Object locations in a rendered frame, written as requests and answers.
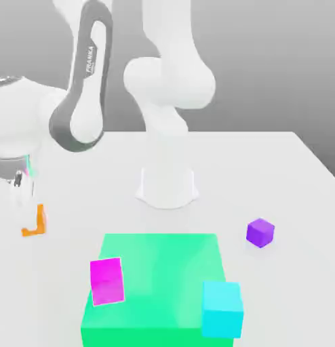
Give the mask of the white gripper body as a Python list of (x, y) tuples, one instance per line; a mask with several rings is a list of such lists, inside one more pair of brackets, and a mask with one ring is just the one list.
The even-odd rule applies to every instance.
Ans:
[(9, 197), (18, 229), (35, 230), (37, 227), (37, 204), (31, 193), (13, 189)]

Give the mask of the small orange cube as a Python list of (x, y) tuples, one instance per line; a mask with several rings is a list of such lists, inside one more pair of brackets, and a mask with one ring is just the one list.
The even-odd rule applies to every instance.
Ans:
[(36, 223), (37, 223), (37, 226), (36, 226), (36, 229), (34, 229), (34, 230), (29, 230), (27, 228), (23, 228), (21, 230), (22, 236), (23, 237), (30, 237), (30, 236), (35, 236), (35, 235), (40, 235), (40, 234), (46, 233), (46, 221), (45, 221), (45, 212), (44, 212), (43, 204), (37, 205)]

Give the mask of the small magenta cube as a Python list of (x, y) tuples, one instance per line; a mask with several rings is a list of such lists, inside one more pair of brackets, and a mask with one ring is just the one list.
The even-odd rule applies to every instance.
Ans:
[(107, 258), (90, 262), (90, 284), (94, 306), (125, 301), (121, 258)]

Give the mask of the small cyan cube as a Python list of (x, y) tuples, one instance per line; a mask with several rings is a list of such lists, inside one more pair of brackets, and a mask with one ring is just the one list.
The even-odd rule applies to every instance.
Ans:
[(244, 318), (239, 283), (204, 281), (201, 304), (201, 332), (206, 338), (238, 339)]

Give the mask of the small purple cube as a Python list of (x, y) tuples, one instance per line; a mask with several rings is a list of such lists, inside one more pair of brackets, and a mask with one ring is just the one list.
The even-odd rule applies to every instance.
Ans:
[(273, 240), (274, 230), (273, 224), (258, 218), (248, 224), (246, 239), (253, 245), (262, 248)]

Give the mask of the large green box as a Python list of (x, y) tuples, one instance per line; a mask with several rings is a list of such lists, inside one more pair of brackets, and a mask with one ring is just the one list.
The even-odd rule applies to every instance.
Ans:
[(224, 281), (214, 234), (106, 234), (99, 257), (121, 259), (125, 301), (87, 299), (83, 347), (233, 347), (201, 333), (204, 281)]

